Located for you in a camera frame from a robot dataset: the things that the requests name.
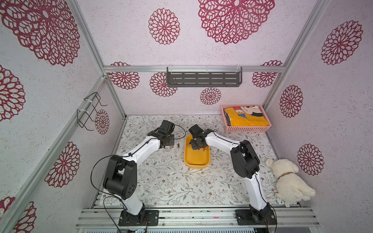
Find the yellow plastic storage tray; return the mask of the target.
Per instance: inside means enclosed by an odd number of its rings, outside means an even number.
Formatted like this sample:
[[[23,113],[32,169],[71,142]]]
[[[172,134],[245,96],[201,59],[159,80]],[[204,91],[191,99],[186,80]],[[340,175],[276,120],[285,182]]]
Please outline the yellow plastic storage tray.
[[[211,161],[210,147],[194,150],[191,146],[192,135],[186,137],[184,161],[191,169],[204,169]]]

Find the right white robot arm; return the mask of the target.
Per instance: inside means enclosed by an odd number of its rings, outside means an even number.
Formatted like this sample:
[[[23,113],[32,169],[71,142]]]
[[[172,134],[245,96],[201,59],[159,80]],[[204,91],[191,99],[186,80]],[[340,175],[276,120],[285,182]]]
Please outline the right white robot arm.
[[[258,222],[267,217],[271,206],[264,198],[260,183],[260,160],[251,143],[247,140],[235,141],[215,133],[211,129],[203,130],[197,124],[189,129],[194,150],[207,146],[215,147],[231,156],[236,174],[244,179],[250,200],[251,219]]]

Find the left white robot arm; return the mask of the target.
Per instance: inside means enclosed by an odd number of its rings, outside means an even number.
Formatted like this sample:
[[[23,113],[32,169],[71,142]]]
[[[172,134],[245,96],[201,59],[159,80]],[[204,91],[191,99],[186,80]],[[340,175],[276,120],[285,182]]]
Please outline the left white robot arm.
[[[138,165],[152,153],[166,146],[174,145],[175,124],[163,120],[160,127],[149,132],[145,139],[124,155],[112,155],[103,180],[103,188],[119,198],[130,217],[143,219],[144,204],[136,194]]]

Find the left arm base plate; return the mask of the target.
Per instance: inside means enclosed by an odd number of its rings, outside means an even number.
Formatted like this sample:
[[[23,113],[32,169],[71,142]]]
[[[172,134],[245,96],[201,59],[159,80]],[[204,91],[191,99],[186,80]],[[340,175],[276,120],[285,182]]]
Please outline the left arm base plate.
[[[119,223],[120,227],[127,226],[157,226],[159,221],[159,211],[146,209],[144,206],[138,215],[132,215],[128,211],[121,212]]]

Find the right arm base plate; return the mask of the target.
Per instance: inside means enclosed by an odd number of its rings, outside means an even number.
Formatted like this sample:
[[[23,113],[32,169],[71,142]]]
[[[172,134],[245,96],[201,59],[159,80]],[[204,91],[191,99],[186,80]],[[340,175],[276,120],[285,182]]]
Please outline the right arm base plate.
[[[266,206],[263,210],[257,211],[254,208],[237,209],[235,216],[238,225],[276,225],[277,219],[273,210]]]

